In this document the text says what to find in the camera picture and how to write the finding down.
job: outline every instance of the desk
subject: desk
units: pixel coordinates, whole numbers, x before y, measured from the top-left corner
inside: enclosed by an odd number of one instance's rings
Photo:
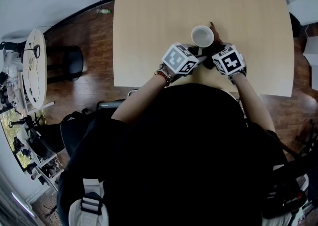
[[[172,43],[193,44],[192,29],[210,21],[245,57],[257,93],[291,96],[294,42],[286,0],[116,0],[115,86],[142,86]],[[187,82],[236,91],[227,77],[204,66],[178,80]]]
[[[39,58],[35,58],[33,49],[36,45],[40,46]],[[39,29],[34,29],[25,44],[23,53],[23,83],[30,103],[37,109],[41,108],[47,86],[47,64],[46,47],[43,33]]]

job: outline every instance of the black clothing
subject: black clothing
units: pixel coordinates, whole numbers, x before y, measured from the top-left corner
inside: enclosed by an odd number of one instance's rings
[[[109,225],[260,225],[268,175],[285,162],[278,137],[244,119],[227,93],[199,84],[164,89],[132,126],[98,114],[62,173],[58,212],[104,182]]]

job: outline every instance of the hardwood floor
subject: hardwood floor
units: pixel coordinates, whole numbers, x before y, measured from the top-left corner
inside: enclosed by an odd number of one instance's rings
[[[114,2],[103,8],[114,10]],[[84,55],[85,73],[75,82],[59,82],[47,87],[47,101],[55,105],[45,109],[48,124],[59,123],[66,115],[84,108],[95,109],[99,101],[113,101],[127,96],[131,87],[114,87],[112,62],[113,12],[99,14],[99,7],[87,11],[46,35],[47,46],[78,45]],[[308,29],[310,36],[318,35],[318,26]],[[310,66],[302,55],[306,43],[304,32],[295,45],[295,74],[291,98],[261,95],[274,120],[276,132],[283,143],[294,150],[300,146],[295,136],[318,122],[318,91],[310,87]]]

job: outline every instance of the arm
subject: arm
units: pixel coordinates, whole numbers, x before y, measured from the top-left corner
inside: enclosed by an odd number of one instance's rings
[[[264,130],[275,131],[274,123],[261,99],[254,91],[247,78],[238,73],[232,76],[248,119]]]
[[[112,119],[131,124],[164,89],[166,80],[161,75],[153,76],[138,91],[127,98],[112,115]]]

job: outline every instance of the cup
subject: cup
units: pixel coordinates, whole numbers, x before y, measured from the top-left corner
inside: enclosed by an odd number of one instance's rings
[[[212,30],[204,25],[196,26],[191,33],[192,41],[200,48],[209,47],[214,41]]]

